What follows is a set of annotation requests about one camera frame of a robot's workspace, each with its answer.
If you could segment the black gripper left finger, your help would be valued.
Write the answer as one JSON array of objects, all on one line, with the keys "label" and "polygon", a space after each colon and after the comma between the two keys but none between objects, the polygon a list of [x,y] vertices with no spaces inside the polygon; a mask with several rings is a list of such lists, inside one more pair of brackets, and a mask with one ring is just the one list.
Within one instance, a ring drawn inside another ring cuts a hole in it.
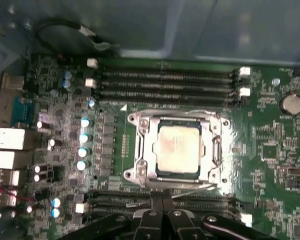
[{"label": "black gripper left finger", "polygon": [[160,240],[163,223],[163,192],[150,193],[150,208],[139,209],[133,218],[113,214],[62,237],[63,240]]}]

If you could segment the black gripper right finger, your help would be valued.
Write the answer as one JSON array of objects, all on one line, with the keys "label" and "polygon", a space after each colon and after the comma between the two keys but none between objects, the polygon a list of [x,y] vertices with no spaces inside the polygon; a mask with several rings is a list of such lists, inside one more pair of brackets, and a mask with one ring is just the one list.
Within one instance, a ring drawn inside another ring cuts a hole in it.
[{"label": "black gripper right finger", "polygon": [[177,210],[169,191],[162,192],[162,207],[173,232],[172,240],[264,240],[265,234],[221,215],[208,214],[200,221]]}]

